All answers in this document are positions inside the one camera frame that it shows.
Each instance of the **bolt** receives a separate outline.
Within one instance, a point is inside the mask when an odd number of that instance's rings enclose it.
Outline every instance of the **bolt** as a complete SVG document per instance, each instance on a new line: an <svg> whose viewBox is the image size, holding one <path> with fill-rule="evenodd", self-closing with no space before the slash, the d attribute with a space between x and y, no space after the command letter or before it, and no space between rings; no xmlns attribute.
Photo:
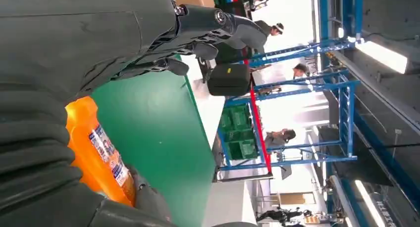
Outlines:
<svg viewBox="0 0 420 227"><path fill-rule="evenodd" d="M223 11L217 10L214 14L214 17L216 18L216 21L219 24L223 25L224 23L226 23L226 16L224 15Z"/></svg>
<svg viewBox="0 0 420 227"><path fill-rule="evenodd" d="M174 8L175 10L175 15L185 15L185 10L184 8L180 7L180 6L176 6Z"/></svg>

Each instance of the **bottle label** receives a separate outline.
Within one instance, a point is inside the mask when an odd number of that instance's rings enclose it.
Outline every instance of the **bottle label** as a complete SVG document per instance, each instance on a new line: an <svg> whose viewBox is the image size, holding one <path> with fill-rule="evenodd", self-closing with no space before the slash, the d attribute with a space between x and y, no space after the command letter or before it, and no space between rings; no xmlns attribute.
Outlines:
<svg viewBox="0 0 420 227"><path fill-rule="evenodd" d="M128 168L122 162L121 156L102 129L101 125L89 134L89 139L105 163L108 163L112 174L119 186L128 178Z"/></svg>

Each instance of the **black bag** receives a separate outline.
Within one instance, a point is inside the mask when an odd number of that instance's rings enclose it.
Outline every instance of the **black bag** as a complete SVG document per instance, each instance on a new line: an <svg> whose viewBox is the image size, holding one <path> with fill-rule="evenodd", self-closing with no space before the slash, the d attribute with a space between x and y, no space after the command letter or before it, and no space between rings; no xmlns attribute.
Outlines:
<svg viewBox="0 0 420 227"><path fill-rule="evenodd" d="M249 92L251 72L245 64L218 64L207 82L213 96L243 96Z"/></svg>

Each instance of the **dark jacket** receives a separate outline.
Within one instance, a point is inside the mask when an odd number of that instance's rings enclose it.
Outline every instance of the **dark jacket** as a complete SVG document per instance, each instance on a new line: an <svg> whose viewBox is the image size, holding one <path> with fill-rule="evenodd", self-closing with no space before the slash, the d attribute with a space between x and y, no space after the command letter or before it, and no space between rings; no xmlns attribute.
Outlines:
<svg viewBox="0 0 420 227"><path fill-rule="evenodd" d="M267 23L265 23L262 20L257 20L255 23L261 27L262 31L264 31L264 34L268 37L271 34L272 26L269 26Z"/></svg>

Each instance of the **metal beam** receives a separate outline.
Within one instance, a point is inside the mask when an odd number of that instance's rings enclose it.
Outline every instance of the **metal beam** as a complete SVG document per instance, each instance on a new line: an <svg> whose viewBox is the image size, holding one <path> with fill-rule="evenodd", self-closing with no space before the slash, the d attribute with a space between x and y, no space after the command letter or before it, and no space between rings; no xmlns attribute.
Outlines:
<svg viewBox="0 0 420 227"><path fill-rule="evenodd" d="M332 52L336 58L338 58L351 73L360 80L363 85L378 97L387 107L389 107L398 117L401 118L406 124L408 124L418 135L420 135L420 113L414 110L412 107L404 104L400 99L394 97L384 87L372 79L362 69L357 67L352 61L350 61L343 54L334 51Z"/></svg>

